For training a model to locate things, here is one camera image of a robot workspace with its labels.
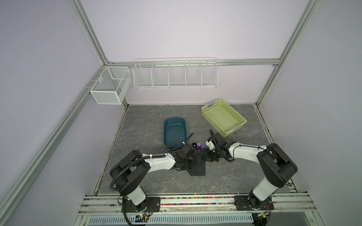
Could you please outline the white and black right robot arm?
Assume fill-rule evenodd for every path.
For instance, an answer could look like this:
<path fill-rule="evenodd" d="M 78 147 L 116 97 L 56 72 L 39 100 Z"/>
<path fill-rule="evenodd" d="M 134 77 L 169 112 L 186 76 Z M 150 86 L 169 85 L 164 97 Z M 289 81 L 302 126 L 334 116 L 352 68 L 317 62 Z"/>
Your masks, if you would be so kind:
<path fill-rule="evenodd" d="M 266 146 L 254 146 L 239 142 L 227 142 L 219 133 L 209 130 L 210 138 L 206 141 L 208 150 L 203 156 L 207 162 L 218 162 L 219 159 L 232 163 L 236 159 L 244 159 L 260 164 L 264 177 L 248 196 L 235 197 L 235 205 L 245 210 L 273 210 L 272 198 L 278 189 L 289 183 L 297 173 L 298 167 L 290 157 L 275 143 Z"/>

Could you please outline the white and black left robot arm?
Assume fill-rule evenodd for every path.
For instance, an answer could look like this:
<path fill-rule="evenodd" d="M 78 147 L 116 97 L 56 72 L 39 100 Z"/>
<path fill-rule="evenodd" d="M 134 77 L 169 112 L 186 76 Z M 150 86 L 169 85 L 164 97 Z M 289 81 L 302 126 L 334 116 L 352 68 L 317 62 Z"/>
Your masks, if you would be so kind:
<path fill-rule="evenodd" d="M 122 205 L 130 205 L 135 212 L 145 211 L 152 205 L 140 184 L 148 173 L 159 170 L 192 170 L 197 165 L 198 151 L 188 143 L 191 133 L 179 147 L 162 154 L 142 154 L 139 150 L 131 151 L 110 171 L 109 189 L 117 191 L 122 197 Z"/>

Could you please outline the purple metallic spoon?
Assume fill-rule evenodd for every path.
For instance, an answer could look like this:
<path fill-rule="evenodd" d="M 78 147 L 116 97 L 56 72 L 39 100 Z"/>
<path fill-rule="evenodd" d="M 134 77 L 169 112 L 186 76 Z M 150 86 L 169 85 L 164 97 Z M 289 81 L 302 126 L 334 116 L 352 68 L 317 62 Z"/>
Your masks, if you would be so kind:
<path fill-rule="evenodd" d="M 192 143 L 192 146 L 194 149 L 198 150 L 199 149 L 199 144 L 198 143 Z"/>

